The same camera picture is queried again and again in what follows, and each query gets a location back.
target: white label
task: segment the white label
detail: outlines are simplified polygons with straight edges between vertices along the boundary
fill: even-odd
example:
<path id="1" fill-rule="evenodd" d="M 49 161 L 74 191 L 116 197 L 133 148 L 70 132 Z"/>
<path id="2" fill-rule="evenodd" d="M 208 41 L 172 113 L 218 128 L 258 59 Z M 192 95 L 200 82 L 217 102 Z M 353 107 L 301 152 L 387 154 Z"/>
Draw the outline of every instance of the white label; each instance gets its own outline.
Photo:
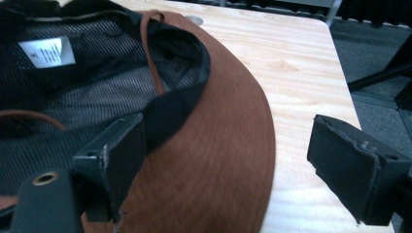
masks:
<path id="1" fill-rule="evenodd" d="M 66 36 L 18 43 L 36 68 L 75 64 L 75 56 Z"/>

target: brown brim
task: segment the brown brim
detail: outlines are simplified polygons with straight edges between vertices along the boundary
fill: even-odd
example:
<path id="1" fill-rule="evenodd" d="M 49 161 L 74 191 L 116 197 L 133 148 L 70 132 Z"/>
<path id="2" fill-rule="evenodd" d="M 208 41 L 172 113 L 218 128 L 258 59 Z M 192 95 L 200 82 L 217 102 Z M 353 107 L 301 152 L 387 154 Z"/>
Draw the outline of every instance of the brown brim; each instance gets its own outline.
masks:
<path id="1" fill-rule="evenodd" d="M 183 128 L 148 155 L 120 209 L 120 232 L 258 232 L 275 165 L 266 97 L 212 36 L 181 15 L 165 22 L 203 42 L 211 77 Z"/>

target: brown leather strap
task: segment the brown leather strap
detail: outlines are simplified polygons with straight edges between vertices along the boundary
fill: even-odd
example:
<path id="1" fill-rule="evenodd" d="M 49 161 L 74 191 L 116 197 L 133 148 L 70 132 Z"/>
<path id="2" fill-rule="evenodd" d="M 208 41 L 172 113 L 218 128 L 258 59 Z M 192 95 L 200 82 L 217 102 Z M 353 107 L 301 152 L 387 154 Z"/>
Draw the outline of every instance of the brown leather strap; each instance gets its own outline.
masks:
<path id="1" fill-rule="evenodd" d="M 48 123 L 56 126 L 57 128 L 59 128 L 63 131 L 67 130 L 66 126 L 64 126 L 62 123 L 60 123 L 57 119 L 55 119 L 51 116 L 47 116 L 47 115 L 37 113 L 37 112 L 26 111 L 26 110 L 3 110 L 3 111 L 0 111 L 0 118 L 16 119 L 16 118 L 20 118 L 20 117 L 42 120 L 42 121 L 48 122 Z"/>
<path id="2" fill-rule="evenodd" d="M 155 90 L 157 92 L 157 95 L 162 95 L 164 94 L 163 84 L 161 82 L 160 75 L 158 74 L 157 69 L 155 68 L 155 63 L 152 60 L 151 53 L 149 52 L 149 44 L 148 44 L 148 25 L 152 17 L 157 16 L 157 15 L 160 16 L 160 21 L 163 22 L 164 14 L 161 13 L 160 11 L 153 10 L 143 15 L 143 18 L 140 21 L 140 34 L 141 34 L 143 49 L 145 51 L 146 57 L 148 58 L 149 68 L 151 70 L 152 78 L 154 80 Z"/>

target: light wood tabletop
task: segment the light wood tabletop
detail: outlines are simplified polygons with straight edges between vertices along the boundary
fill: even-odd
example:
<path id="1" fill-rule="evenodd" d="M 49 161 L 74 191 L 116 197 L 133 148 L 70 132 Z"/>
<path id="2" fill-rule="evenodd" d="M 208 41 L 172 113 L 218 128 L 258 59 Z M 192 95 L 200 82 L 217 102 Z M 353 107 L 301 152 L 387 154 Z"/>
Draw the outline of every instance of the light wood tabletop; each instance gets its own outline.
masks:
<path id="1" fill-rule="evenodd" d="M 357 224 L 306 159 L 316 114 L 360 127 L 324 22 L 161 0 L 114 2 L 134 11 L 159 9 L 201 17 L 201 27 L 238 57 L 263 88 L 277 151 L 261 232 L 394 232 L 391 225 Z"/>

